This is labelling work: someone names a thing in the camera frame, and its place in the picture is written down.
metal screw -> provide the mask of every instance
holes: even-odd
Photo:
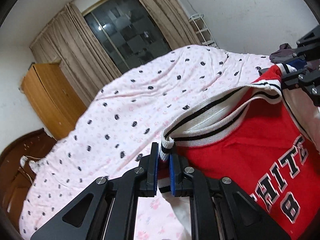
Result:
[[[143,172],[144,172],[144,168],[142,168],[142,167],[136,167],[134,169],[134,173],[140,174],[140,173],[143,173]]]
[[[186,172],[186,173],[193,173],[194,171],[195,171],[195,169],[194,168],[192,168],[192,167],[186,167],[185,169],[184,169],[184,171]]]
[[[223,178],[222,178],[222,183],[224,183],[224,184],[230,184],[230,183],[231,183],[231,179],[228,178],[228,177],[223,177]]]
[[[98,185],[103,185],[103,184],[105,184],[106,182],[107,182],[107,179],[106,179],[105,177],[99,177],[99,178],[96,179],[96,183],[97,183]]]

blue gripper pad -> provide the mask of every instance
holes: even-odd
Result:
[[[173,161],[172,161],[171,155],[169,155],[169,172],[170,172],[171,194],[174,196],[176,194],[176,182],[175,182]]]
[[[298,69],[303,69],[304,66],[307,64],[307,62],[305,60],[297,58],[293,61],[287,62],[287,64],[289,64],[290,66],[292,66],[298,70]]]
[[[158,189],[158,160],[160,158],[159,156],[159,150],[158,151],[158,156],[155,161],[155,172],[154,172],[154,177],[153,177],[153,192],[155,195],[157,195],[157,189]]]

brown curtain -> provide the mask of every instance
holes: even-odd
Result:
[[[62,72],[86,106],[104,85],[121,76],[72,3],[51,20],[30,49],[38,63],[61,59]]]
[[[200,44],[177,0],[139,0],[159,26],[171,49]]]

dark cloth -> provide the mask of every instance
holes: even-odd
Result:
[[[284,44],[281,44],[279,50],[272,53],[269,56],[269,58],[270,58],[270,61],[274,64],[284,63],[285,61],[293,58],[292,56],[293,53],[294,53],[294,49],[292,49],[288,43],[284,43]]]

wooden furniture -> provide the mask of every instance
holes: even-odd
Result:
[[[33,64],[21,88],[44,125],[60,140],[74,128],[86,106],[58,64]]]
[[[19,231],[19,218],[31,181],[35,174],[28,165],[20,166],[22,156],[44,158],[55,145],[56,140],[44,129],[23,135],[7,146],[0,155],[0,203],[6,217]]]

